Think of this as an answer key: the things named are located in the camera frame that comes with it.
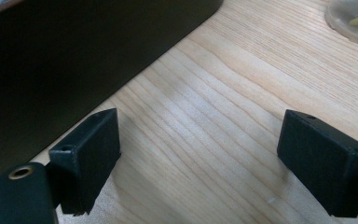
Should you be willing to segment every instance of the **light wood surface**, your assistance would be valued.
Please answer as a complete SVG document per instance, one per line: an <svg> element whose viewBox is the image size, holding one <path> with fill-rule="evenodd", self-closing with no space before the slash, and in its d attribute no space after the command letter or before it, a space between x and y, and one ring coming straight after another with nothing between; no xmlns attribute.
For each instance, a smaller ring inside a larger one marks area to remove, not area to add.
<svg viewBox="0 0 358 224"><path fill-rule="evenodd" d="M326 25L328 2L226 0L94 111L118 109L122 157L91 214L60 222L358 223L276 153L286 109L358 140L358 45Z"/></svg>

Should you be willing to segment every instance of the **dark monitor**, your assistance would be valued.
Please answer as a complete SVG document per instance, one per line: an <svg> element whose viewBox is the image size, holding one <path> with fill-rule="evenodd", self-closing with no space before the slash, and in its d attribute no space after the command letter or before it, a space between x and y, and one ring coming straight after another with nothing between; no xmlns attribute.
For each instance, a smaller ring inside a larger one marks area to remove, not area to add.
<svg viewBox="0 0 358 224"><path fill-rule="evenodd" d="M4 1L0 174L47 147L221 1Z"/></svg>

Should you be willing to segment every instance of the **black object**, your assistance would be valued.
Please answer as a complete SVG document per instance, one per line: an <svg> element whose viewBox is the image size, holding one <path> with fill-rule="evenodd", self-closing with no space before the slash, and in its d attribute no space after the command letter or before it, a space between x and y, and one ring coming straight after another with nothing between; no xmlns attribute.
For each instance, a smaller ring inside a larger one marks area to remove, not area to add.
<svg viewBox="0 0 358 224"><path fill-rule="evenodd" d="M120 157L117 111L94 114L50 152L45 167L29 162L0 176L0 224L58 223L65 214L89 213Z"/></svg>
<svg viewBox="0 0 358 224"><path fill-rule="evenodd" d="M222 0L25 0L0 12L0 174L30 160Z"/></svg>
<svg viewBox="0 0 358 224"><path fill-rule="evenodd" d="M358 141L314 116L287 110L278 156L330 216L358 215Z"/></svg>

